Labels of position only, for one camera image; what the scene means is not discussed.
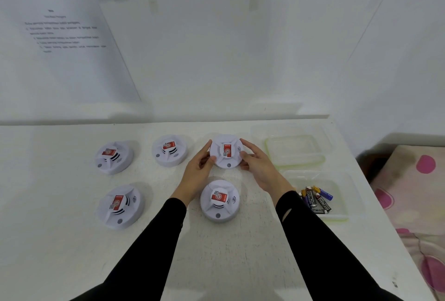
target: pink polka dot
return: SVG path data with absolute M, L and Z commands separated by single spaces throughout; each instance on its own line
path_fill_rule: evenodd
M 420 265 L 426 283 L 435 291 L 445 293 L 445 264 L 433 256 L 426 256 Z
M 419 161 L 416 164 L 416 169 L 420 173 L 429 174 L 436 168 L 436 161 L 433 157 L 427 156 L 426 154 L 420 156 Z
M 387 210 L 392 205 L 394 205 L 394 198 L 392 197 L 392 195 L 390 195 L 385 190 L 378 188 L 378 189 L 376 189 L 374 194 L 377 197 L 377 200 L 382 205 L 384 210 Z
M 411 232 L 409 231 L 409 229 L 407 229 L 407 228 L 396 228 L 396 232 L 397 232 L 398 234 L 407 234 L 407 233 L 411 233 Z

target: smoke detector held in hands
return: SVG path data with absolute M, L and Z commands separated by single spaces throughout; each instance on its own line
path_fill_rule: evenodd
M 217 135 L 210 146 L 210 156 L 216 157 L 216 165 L 223 169 L 234 168 L 241 163 L 242 158 L 239 154 L 244 147 L 233 134 Z
M 109 228 L 125 229 L 141 216 L 144 196 L 132 185 L 116 187 L 99 201 L 97 216 Z
M 187 144 L 180 136 L 168 134 L 153 143 L 151 153 L 160 165 L 173 167 L 182 163 L 187 157 Z
M 239 210 L 239 193 L 228 181 L 215 180 L 204 187 L 200 203 L 207 218 L 225 222 L 234 218 Z
M 124 141 L 108 143 L 96 153 L 96 166 L 106 174 L 125 170 L 133 160 L 133 150 Z

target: wall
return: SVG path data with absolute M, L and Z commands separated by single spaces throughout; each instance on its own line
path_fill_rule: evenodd
M 75 104 L 0 9 L 0 122 L 331 114 L 354 154 L 438 133 L 442 0 L 101 0 L 142 103 Z

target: person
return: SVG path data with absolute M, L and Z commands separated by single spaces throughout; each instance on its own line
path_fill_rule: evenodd
M 241 152 L 241 169 L 251 172 L 259 187 L 272 198 L 287 241 L 313 300 L 357 300 L 358 293 L 360 300 L 400 300 L 378 286 L 348 248 L 303 203 L 298 193 L 258 146 L 244 139 L 241 139 L 241 142 L 253 152 Z M 161 298 L 187 206 L 207 185 L 210 170 L 215 164 L 216 157 L 210 157 L 207 151 L 211 143 L 209 140 L 189 161 L 176 190 L 105 281 L 73 301 L 116 297 L 119 292 L 127 292 L 125 286 L 131 286 L 135 300 Z M 317 233 L 302 236 L 298 231 L 302 220 L 306 227 L 317 229 Z M 308 249 L 311 253 L 325 253 L 326 248 L 329 248 L 329 255 L 324 256 L 324 272 L 320 273 L 320 266 L 313 264 L 313 256 L 305 253 Z M 344 274 L 338 274 L 340 267 Z M 317 276 L 322 280 L 321 283 L 314 278 Z

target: black long-sleeve shirt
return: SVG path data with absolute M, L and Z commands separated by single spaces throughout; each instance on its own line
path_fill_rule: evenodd
M 295 191 L 285 193 L 276 205 L 287 241 L 303 275 L 304 282 L 314 301 L 360 300 L 394 301 L 400 298 L 381 289 L 362 264 L 315 215 Z M 187 208 L 181 200 L 168 199 L 159 213 L 131 245 L 105 281 L 83 293 L 73 301 L 105 300 L 116 297 L 125 286 L 131 285 L 137 300 L 159 300 L 175 253 L 176 243 L 186 216 Z M 317 229 L 312 236 L 301 236 L 297 226 L 304 224 Z M 315 279 L 320 266 L 314 266 L 311 253 L 323 253 L 329 244 L 329 256 L 324 256 L 326 267 L 333 268 L 323 274 L 322 285 Z M 340 268 L 345 274 L 337 274 Z

